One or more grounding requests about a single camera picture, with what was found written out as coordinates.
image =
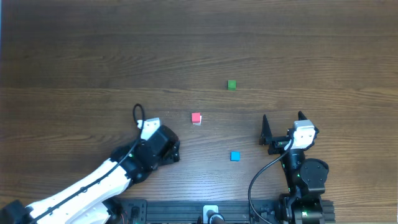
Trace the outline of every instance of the cable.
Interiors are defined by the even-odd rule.
[[[142,130],[144,129],[144,121],[145,121],[145,112],[144,112],[144,108],[137,103],[136,105],[134,105],[133,109],[132,109],[132,117],[134,119],[134,122],[136,124],[138,124],[137,119],[136,119],[136,108],[140,107],[141,109],[141,116],[142,116],[142,124],[141,124],[141,130],[139,132],[139,135],[137,137],[137,139],[134,141],[132,147],[130,148],[129,152],[111,169],[109,170],[107,173],[105,173],[102,177],[98,178],[96,181],[92,182],[91,184],[82,187],[80,190],[76,191],[74,194],[72,194],[71,196],[65,198],[64,200],[62,200],[60,203],[54,205],[53,207],[50,207],[47,211],[45,211],[44,213],[42,213],[41,215],[37,216],[36,218],[34,218],[32,221],[30,221],[29,224],[35,224],[38,220],[40,220],[41,218],[43,218],[44,216],[52,213],[55,209],[61,207],[64,203],[67,203],[70,199],[76,197],[77,195],[84,193],[87,191],[87,189],[89,189],[90,187],[94,186],[95,184],[101,182],[103,179],[105,179],[105,177],[107,177],[108,175],[110,175],[116,168],[118,168],[120,166],[120,164],[122,162],[124,162],[127,157],[129,157],[129,155],[133,152],[134,148],[137,146],[137,144],[141,143],[141,134],[142,134]]]
[[[257,213],[256,209],[254,208],[253,202],[251,201],[251,188],[253,187],[254,182],[256,181],[256,179],[266,170],[268,169],[270,166],[274,165],[276,162],[280,161],[284,156],[286,156],[287,153],[289,153],[289,151],[291,150],[292,146],[294,143],[294,138],[292,138],[292,142],[290,144],[290,146],[287,148],[287,150],[280,155],[278,158],[274,159],[272,162],[268,163],[265,167],[263,167],[259,172],[257,172],[257,174],[253,177],[253,179],[250,182],[249,185],[249,190],[248,190],[248,198],[249,198],[249,204],[250,207],[253,209],[254,213],[262,220],[264,221],[266,224],[273,224],[270,221],[266,220],[265,218],[263,218],[260,214]]]

